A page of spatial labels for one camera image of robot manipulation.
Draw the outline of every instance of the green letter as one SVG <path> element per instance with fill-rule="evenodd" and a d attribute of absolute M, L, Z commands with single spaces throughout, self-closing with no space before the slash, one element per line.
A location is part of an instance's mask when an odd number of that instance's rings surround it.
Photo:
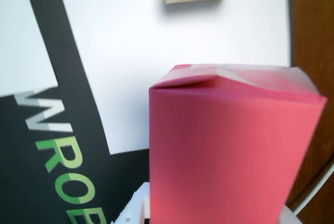
<path fill-rule="evenodd" d="M 81 197 L 70 197 L 63 191 L 63 184 L 68 181 L 81 181 L 88 188 L 87 194 Z M 65 173 L 56 179 L 57 194 L 66 202 L 72 204 L 83 204 L 91 201 L 95 196 L 95 188 L 93 183 L 86 177 L 78 173 Z"/>
<path fill-rule="evenodd" d="M 75 220 L 75 216 L 83 215 L 87 224 L 106 224 L 106 219 L 103 214 L 102 208 L 86 208 L 86 209 L 78 209 L 78 210 L 68 210 L 66 211 L 67 215 L 69 216 L 69 219 L 71 220 L 72 224 L 78 224 Z M 100 218 L 100 223 L 93 223 L 90 219 L 89 215 L 97 214 Z"/>
<path fill-rule="evenodd" d="M 38 150 L 53 148 L 55 155 L 45 163 L 47 171 L 50 173 L 52 169 L 61 162 L 67 168 L 77 168 L 82 164 L 82 154 L 77 143 L 77 139 L 72 136 L 68 138 L 50 139 L 36 142 Z M 75 155 L 74 160 L 65 159 L 61 147 L 71 146 Z"/>

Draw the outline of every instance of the white paper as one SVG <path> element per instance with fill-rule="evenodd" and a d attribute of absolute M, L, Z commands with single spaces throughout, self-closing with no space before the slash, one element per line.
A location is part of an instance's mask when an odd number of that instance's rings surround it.
<path fill-rule="evenodd" d="M 0 97 L 57 86 L 29 0 L 0 0 Z"/>
<path fill-rule="evenodd" d="M 148 88 L 175 64 L 290 65 L 288 0 L 63 1 L 111 154 L 148 148 Z"/>

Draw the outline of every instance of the white cable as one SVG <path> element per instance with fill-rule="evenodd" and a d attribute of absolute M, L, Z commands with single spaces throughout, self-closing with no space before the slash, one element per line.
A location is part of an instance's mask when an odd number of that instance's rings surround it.
<path fill-rule="evenodd" d="M 324 177 L 319 181 L 319 183 L 314 187 L 314 189 L 310 192 L 310 194 L 303 200 L 302 203 L 293 211 L 295 215 L 297 215 L 306 205 L 307 203 L 313 198 L 316 193 L 320 190 L 320 188 L 324 185 L 324 183 L 328 180 L 331 174 L 334 172 L 334 163 L 325 173 Z"/>

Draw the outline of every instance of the pink box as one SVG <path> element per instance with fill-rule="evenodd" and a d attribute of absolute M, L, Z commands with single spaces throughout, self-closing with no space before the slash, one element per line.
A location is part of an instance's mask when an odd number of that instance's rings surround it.
<path fill-rule="evenodd" d="M 299 68 L 180 65 L 149 90 L 152 224 L 276 224 L 326 98 Z"/>

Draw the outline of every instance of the wooden surface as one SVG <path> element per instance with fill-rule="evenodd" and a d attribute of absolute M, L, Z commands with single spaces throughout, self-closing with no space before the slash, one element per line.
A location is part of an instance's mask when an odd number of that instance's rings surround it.
<path fill-rule="evenodd" d="M 328 102 L 287 201 L 293 210 L 334 162 L 334 0 L 291 0 L 293 64 Z M 298 215 L 303 224 L 334 223 L 334 174 Z"/>

